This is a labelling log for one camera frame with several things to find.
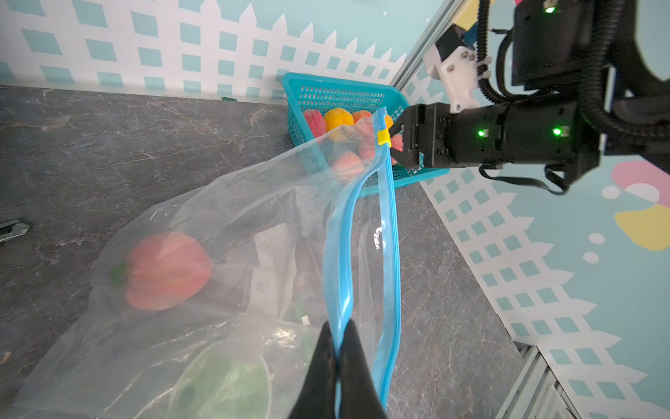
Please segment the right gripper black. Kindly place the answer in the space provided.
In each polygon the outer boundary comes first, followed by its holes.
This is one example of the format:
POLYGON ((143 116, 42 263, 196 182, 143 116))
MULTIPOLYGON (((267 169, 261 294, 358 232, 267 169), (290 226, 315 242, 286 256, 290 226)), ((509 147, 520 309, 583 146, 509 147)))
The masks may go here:
POLYGON ((574 99, 526 99, 451 113, 443 103, 414 105, 397 120, 406 169, 477 167, 488 176, 504 164, 544 166, 551 183, 575 183, 600 165, 600 135, 574 99))

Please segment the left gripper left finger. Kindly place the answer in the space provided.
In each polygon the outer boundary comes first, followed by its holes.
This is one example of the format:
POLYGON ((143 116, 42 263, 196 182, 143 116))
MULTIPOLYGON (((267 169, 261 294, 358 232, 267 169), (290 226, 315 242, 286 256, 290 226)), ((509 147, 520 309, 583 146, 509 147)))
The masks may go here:
POLYGON ((338 360, 330 325, 326 322, 289 419, 335 419, 337 380, 338 360))

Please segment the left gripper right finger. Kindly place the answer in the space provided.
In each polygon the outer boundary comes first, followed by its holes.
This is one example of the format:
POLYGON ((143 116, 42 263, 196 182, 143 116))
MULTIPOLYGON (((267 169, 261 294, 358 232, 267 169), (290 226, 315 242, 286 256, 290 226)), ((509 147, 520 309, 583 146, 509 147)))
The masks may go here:
POLYGON ((349 321, 340 348, 341 400, 338 417, 342 419, 383 419, 387 414, 377 395, 366 364, 357 326, 349 321))

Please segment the clear blue zip-top bag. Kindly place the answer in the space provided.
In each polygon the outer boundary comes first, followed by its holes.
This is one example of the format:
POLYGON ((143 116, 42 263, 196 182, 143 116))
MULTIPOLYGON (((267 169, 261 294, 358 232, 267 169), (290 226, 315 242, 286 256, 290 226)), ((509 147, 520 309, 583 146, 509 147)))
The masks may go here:
MULTIPOLYGON (((11 418, 113 418, 130 369, 111 378, 128 347, 160 343, 169 321, 183 330, 246 313, 284 317, 292 302, 326 313, 337 360, 354 321, 380 402, 387 399, 401 338, 397 209, 387 118, 339 127, 267 162, 157 204, 116 233, 92 272, 87 312, 28 376, 11 418), (340 166, 372 141, 373 160, 340 166), (131 307, 111 271, 146 237, 181 232, 209 253, 213 270, 194 297, 162 311, 131 307)), ((340 412, 340 369, 336 417, 340 412)))

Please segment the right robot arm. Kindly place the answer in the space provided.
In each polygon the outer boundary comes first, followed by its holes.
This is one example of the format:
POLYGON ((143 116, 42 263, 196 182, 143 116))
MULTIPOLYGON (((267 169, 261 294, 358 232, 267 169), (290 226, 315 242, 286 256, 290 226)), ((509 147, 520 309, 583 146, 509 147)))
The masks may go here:
POLYGON ((605 155, 639 155, 669 169, 669 84, 635 40, 634 1, 523 1, 488 54, 490 3, 476 39, 457 24, 427 49, 444 103, 407 108, 392 125, 391 155, 406 169, 475 167, 491 181, 506 164, 537 164, 543 179, 506 183, 561 196, 605 155))

